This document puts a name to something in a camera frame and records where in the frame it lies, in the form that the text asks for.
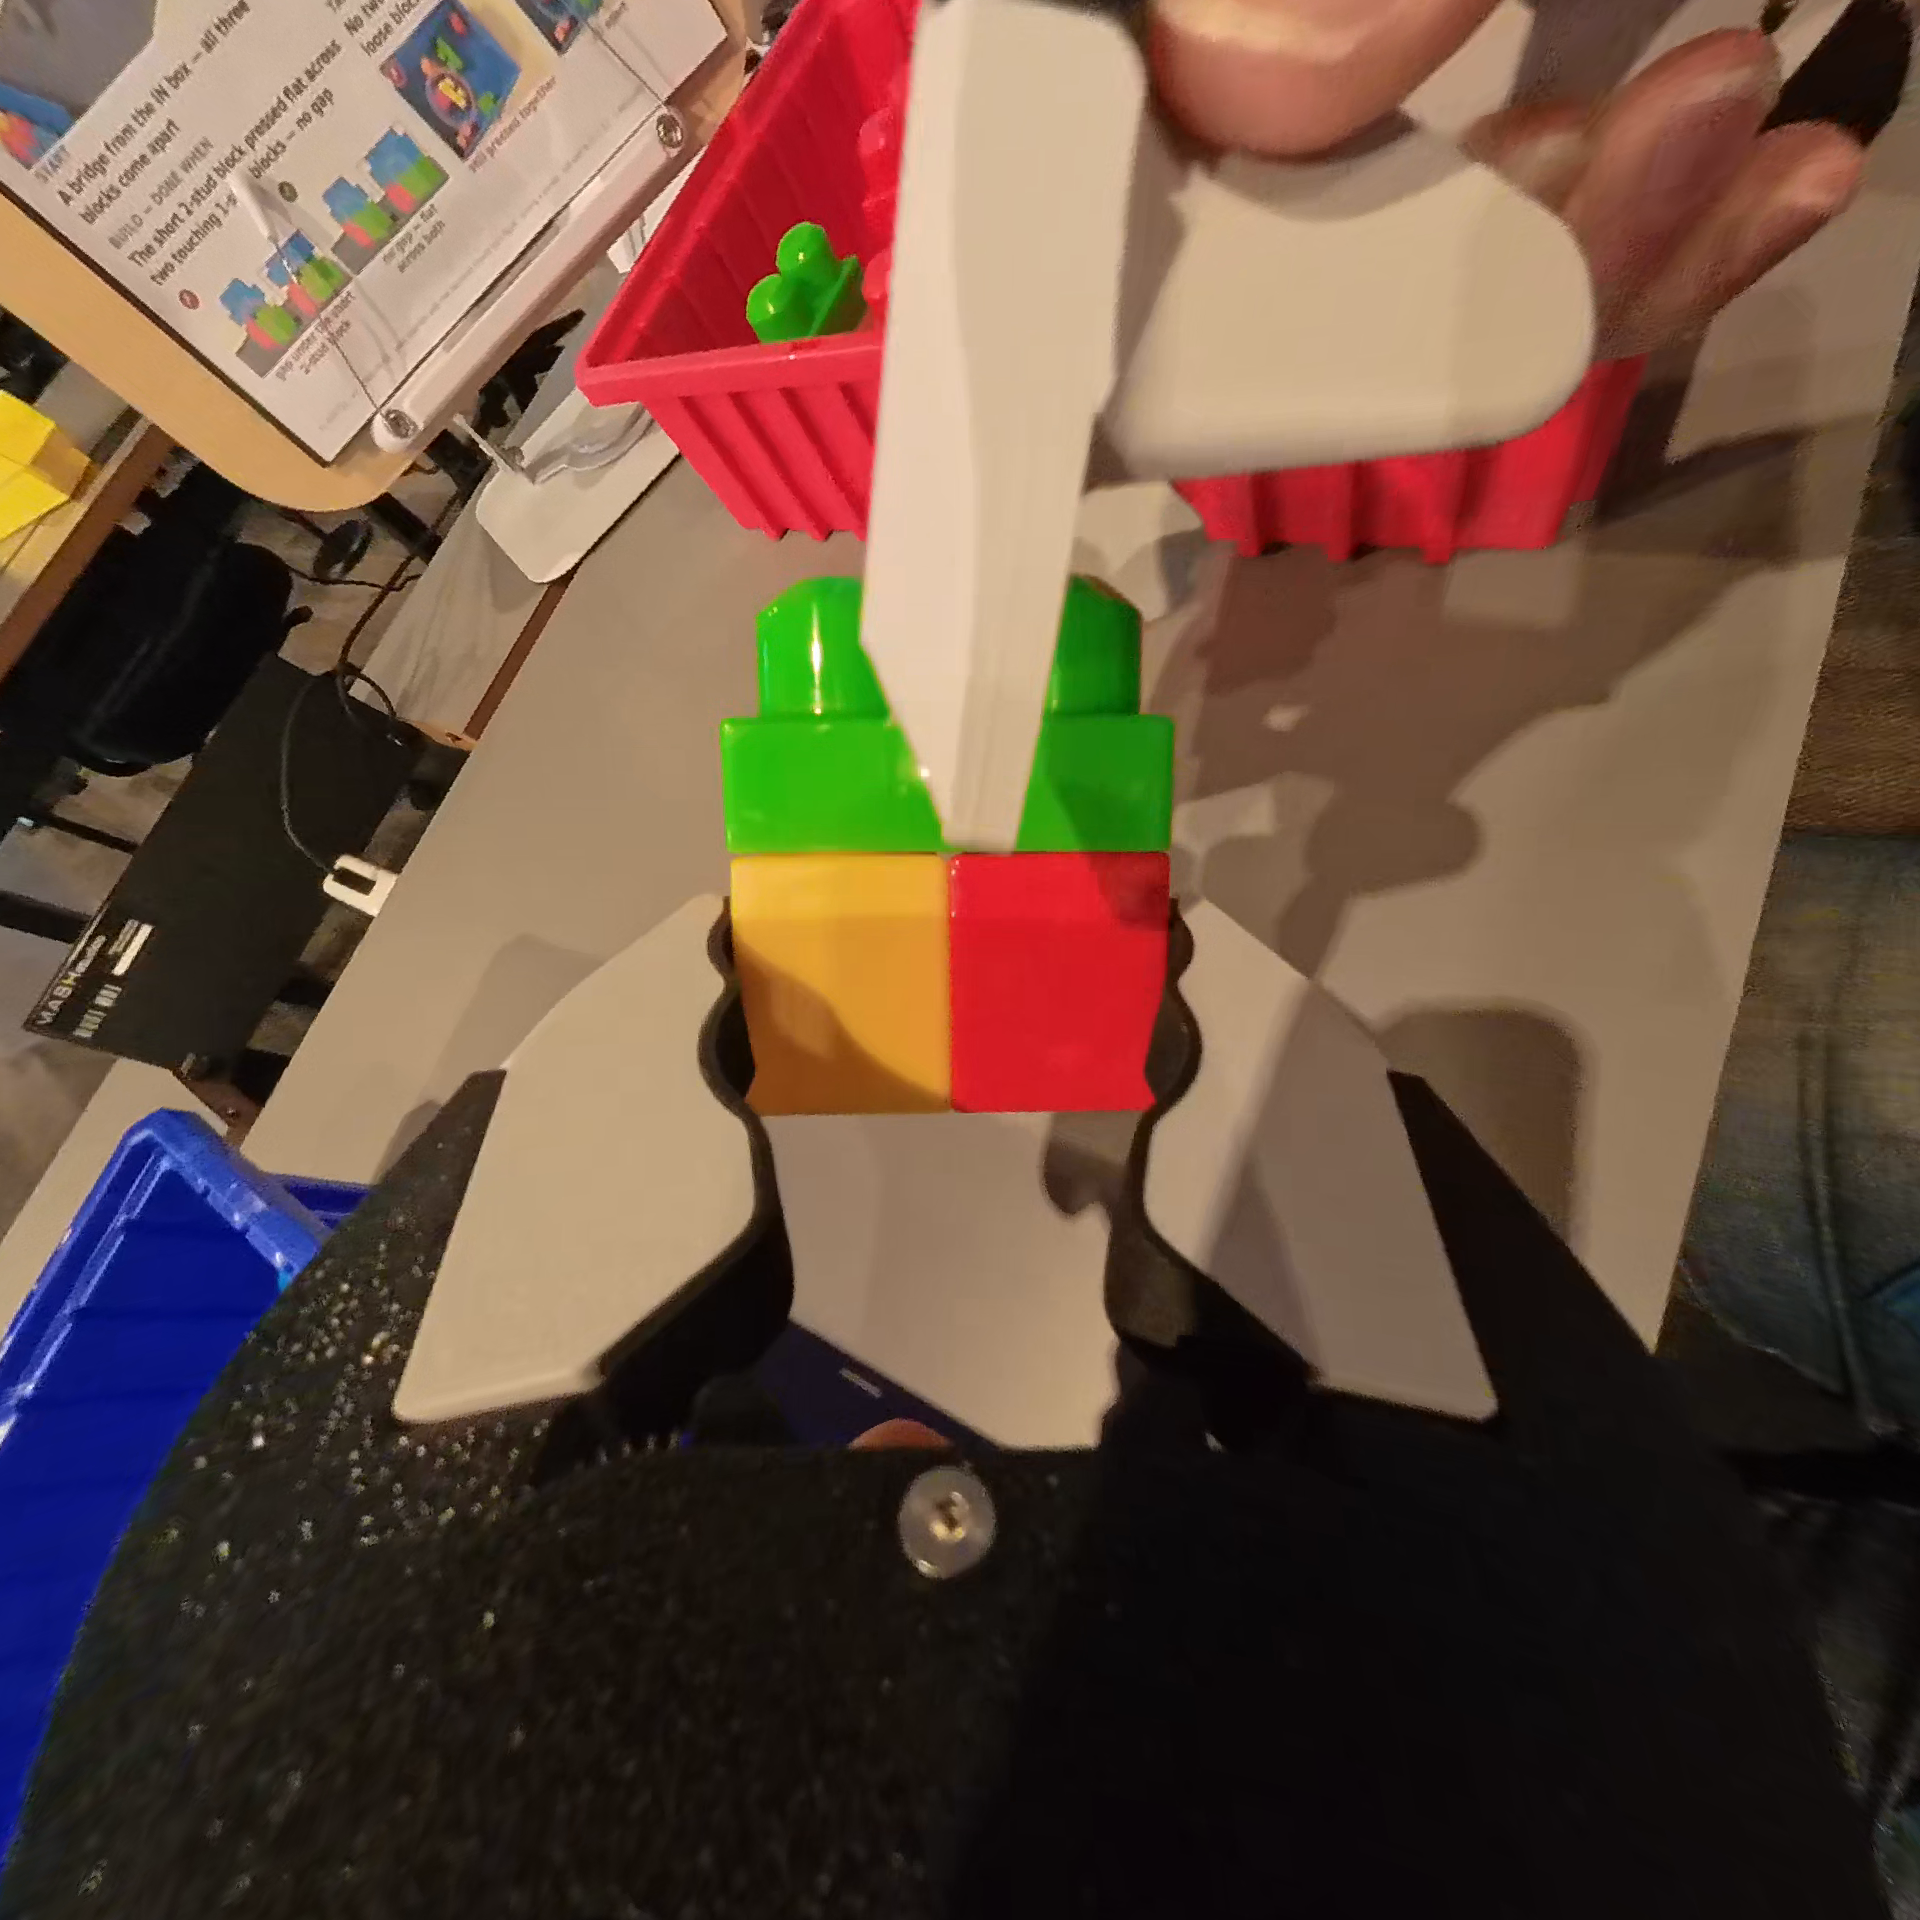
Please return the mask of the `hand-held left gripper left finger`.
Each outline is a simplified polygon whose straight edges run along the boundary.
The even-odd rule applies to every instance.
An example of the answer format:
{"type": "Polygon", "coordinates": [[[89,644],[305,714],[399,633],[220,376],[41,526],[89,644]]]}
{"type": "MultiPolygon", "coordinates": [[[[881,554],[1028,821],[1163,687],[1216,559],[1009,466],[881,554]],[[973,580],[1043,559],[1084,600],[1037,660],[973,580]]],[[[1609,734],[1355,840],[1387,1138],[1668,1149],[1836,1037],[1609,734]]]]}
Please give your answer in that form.
{"type": "Polygon", "coordinates": [[[394,1414],[442,1426],[612,1399],[677,1426],[793,1311],[730,912],[693,895],[515,1046],[428,1292],[394,1414]]]}

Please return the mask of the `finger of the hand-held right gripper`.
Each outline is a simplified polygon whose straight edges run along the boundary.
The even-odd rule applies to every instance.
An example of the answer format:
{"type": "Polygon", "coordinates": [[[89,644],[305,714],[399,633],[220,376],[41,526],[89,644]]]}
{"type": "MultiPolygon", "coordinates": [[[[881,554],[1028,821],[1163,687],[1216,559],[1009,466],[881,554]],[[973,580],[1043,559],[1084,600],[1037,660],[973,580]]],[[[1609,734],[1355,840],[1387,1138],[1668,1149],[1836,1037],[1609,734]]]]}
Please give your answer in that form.
{"type": "Polygon", "coordinates": [[[1593,333],[1570,229],[1460,149],[1140,149],[1100,436],[1165,479],[1492,445],[1593,333]]]}
{"type": "Polygon", "coordinates": [[[859,637],[953,847],[1017,840],[1143,118],[1143,56],[1107,10],[919,13],[859,637]]]}

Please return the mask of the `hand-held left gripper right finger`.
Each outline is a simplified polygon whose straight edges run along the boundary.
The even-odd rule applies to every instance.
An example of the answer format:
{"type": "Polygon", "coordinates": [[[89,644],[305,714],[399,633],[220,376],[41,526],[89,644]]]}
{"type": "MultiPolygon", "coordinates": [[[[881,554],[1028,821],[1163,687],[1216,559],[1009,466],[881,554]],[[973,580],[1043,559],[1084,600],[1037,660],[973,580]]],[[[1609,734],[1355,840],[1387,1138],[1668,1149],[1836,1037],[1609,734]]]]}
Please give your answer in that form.
{"type": "Polygon", "coordinates": [[[1140,1360],[1464,1423],[1497,1390],[1373,1036],[1213,903],[1169,936],[1152,1106],[1111,1212],[1107,1310],[1140,1360]]]}

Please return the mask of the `red plastic bin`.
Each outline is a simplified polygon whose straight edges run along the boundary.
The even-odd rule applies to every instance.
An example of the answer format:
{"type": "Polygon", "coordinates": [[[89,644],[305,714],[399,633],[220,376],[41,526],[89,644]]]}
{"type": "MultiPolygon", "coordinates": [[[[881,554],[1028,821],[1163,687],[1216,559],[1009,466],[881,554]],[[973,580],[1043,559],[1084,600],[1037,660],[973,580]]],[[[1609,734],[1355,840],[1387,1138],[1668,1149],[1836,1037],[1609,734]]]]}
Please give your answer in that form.
{"type": "MultiPolygon", "coordinates": [[[[636,401],[728,511],[769,537],[864,537],[892,260],[908,2],[804,2],[785,23],[577,365],[596,406],[636,401]],[[752,288],[801,223],[864,273],[872,316],[763,343],[752,288]]],[[[1255,557],[1407,548],[1431,565],[1556,544],[1593,504],[1645,359],[1595,364],[1532,431],[1489,447],[1175,482],[1209,538],[1255,557]]]]}

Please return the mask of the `yellow mega block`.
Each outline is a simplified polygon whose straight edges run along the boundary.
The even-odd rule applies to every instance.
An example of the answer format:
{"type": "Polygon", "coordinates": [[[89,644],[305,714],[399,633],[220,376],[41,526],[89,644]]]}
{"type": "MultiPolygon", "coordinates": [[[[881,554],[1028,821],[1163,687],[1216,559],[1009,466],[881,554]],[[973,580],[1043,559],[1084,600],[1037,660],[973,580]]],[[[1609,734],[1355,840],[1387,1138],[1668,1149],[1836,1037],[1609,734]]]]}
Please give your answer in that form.
{"type": "Polygon", "coordinates": [[[763,1117],[952,1106],[945,854],[741,854],[732,951],[763,1117]]]}

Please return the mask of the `red mega block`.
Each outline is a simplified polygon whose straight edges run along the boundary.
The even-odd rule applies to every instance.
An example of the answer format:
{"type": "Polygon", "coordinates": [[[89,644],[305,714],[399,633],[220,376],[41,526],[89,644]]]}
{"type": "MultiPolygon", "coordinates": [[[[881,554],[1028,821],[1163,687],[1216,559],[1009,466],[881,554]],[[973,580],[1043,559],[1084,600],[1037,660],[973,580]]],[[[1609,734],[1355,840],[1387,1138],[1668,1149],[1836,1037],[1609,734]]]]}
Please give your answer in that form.
{"type": "Polygon", "coordinates": [[[953,854],[952,1106],[1143,1112],[1169,853],[953,854]]]}

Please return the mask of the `green mega block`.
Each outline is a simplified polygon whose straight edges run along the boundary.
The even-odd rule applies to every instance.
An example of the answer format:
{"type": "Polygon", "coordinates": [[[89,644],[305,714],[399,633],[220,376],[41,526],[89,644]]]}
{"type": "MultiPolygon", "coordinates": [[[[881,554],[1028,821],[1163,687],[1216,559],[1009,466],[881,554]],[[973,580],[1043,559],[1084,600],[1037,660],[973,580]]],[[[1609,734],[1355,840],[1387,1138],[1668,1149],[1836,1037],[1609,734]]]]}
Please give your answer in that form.
{"type": "MultiPolygon", "coordinates": [[[[863,582],[801,580],[756,615],[755,712],[717,730],[733,857],[948,853],[859,640],[863,582]]],[[[1143,698],[1143,617],[1069,578],[1015,850],[1165,853],[1175,727],[1143,698]]]]}
{"type": "Polygon", "coordinates": [[[775,268],[747,292],[745,317],[762,344],[859,332],[869,321],[863,260],[841,253],[821,223],[793,223],[777,241],[775,268]]]}

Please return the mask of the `person's right hand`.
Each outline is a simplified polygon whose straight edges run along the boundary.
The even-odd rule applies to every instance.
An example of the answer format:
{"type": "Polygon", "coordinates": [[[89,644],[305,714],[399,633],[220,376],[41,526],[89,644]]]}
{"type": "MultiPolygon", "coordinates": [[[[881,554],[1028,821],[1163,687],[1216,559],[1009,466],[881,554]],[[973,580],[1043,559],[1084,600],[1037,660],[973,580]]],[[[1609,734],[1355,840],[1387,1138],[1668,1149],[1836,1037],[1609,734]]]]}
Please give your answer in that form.
{"type": "MultiPolygon", "coordinates": [[[[1159,95],[1218,151],[1308,160],[1397,113],[1496,13],[1489,2],[1156,2],[1159,95]]],[[[1834,120],[1781,122],[1775,38],[1692,37],[1593,95],[1481,116],[1464,151],[1546,206],[1591,276],[1602,364],[1666,352],[1831,226],[1866,178],[1834,120]]]]}

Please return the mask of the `clear acrylic sheet stand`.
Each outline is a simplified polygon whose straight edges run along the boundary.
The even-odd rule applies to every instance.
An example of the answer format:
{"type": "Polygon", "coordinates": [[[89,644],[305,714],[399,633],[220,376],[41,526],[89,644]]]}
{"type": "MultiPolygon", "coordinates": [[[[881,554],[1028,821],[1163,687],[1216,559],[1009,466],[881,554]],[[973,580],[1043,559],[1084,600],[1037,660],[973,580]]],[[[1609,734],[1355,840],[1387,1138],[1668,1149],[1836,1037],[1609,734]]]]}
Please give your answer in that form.
{"type": "Polygon", "coordinates": [[[425,452],[448,440],[475,470],[471,494],[491,545],[535,582],[572,574],[681,460],[639,401],[600,406],[578,386],[586,316],[532,333],[437,430],[402,392],[375,416],[375,442],[425,452]]]}

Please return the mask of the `black cardboard box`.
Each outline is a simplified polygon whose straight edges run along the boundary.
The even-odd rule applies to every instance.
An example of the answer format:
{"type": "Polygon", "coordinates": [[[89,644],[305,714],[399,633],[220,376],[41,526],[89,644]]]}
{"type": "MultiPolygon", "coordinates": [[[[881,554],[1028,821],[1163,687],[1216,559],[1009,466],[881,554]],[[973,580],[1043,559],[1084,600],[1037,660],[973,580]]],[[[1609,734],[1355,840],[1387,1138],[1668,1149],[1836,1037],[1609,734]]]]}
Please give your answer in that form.
{"type": "Polygon", "coordinates": [[[437,804],[469,744],[360,689],[263,663],[39,990],[23,1032],[168,1072],[228,1066],[301,973],[402,800],[437,804]]]}

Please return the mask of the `blue plastic bin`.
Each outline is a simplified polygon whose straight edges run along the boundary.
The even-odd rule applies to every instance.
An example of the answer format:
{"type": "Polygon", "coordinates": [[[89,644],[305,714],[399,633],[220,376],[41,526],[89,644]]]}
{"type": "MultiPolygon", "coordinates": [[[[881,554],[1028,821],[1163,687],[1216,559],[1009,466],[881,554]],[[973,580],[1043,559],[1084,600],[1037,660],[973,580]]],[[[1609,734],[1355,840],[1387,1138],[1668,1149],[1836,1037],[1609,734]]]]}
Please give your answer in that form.
{"type": "Polygon", "coordinates": [[[280,1180],[178,1112],[120,1142],[4,1337],[4,1828],[114,1796],[185,1650],[371,1566],[410,1610],[444,1543],[633,1455],[600,1408],[394,1420],[503,1072],[375,1185],[280,1180]]]}

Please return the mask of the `grey trousers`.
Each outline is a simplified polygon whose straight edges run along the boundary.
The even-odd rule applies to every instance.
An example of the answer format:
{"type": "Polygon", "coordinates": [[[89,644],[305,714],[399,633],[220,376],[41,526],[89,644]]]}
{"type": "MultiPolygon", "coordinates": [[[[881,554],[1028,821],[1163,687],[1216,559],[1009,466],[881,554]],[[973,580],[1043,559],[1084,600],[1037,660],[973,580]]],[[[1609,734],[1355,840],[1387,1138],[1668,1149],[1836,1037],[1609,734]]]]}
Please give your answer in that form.
{"type": "Polygon", "coordinates": [[[1794,1493],[1915,1505],[1917,850],[1800,831],[1768,887],[1668,1341],[1794,1493]]]}

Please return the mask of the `printed instruction sheet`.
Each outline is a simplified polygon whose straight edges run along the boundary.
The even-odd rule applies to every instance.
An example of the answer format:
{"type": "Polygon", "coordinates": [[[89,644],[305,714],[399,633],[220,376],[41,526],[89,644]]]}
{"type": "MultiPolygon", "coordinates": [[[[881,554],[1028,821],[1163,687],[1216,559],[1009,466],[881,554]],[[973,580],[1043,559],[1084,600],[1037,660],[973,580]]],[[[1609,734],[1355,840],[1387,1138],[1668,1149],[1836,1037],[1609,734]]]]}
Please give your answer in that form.
{"type": "Polygon", "coordinates": [[[321,461],[464,401],[728,112],[756,4],[4,4],[15,199],[321,461]]]}

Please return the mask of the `dark chair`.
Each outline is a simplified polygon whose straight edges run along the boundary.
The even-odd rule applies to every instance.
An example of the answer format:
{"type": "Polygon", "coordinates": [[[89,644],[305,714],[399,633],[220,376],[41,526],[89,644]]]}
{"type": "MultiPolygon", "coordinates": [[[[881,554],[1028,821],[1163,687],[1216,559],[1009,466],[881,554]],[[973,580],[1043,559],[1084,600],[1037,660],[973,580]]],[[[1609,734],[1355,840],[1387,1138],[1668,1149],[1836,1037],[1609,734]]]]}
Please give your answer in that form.
{"type": "Polygon", "coordinates": [[[236,532],[237,494],[194,472],[83,569],[4,679],[4,776],[73,761],[136,776],[194,757],[305,621],[298,576],[236,532]]]}

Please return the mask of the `wooden table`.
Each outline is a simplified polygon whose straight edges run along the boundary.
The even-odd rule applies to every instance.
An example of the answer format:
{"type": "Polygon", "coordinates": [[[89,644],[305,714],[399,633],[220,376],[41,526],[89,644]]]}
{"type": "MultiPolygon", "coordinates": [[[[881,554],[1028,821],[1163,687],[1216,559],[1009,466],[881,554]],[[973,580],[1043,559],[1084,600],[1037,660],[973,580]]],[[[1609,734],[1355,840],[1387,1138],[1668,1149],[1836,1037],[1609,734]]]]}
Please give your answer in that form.
{"type": "Polygon", "coordinates": [[[424,431],[385,447],[361,430],[337,460],[321,461],[15,199],[2,206],[2,302],[136,417],[130,442],[64,513],[59,544],[45,551],[28,582],[4,584],[4,677],[96,557],[108,530],[133,509],[168,449],[189,452],[248,495],[301,511],[365,508],[425,454],[424,431]]]}

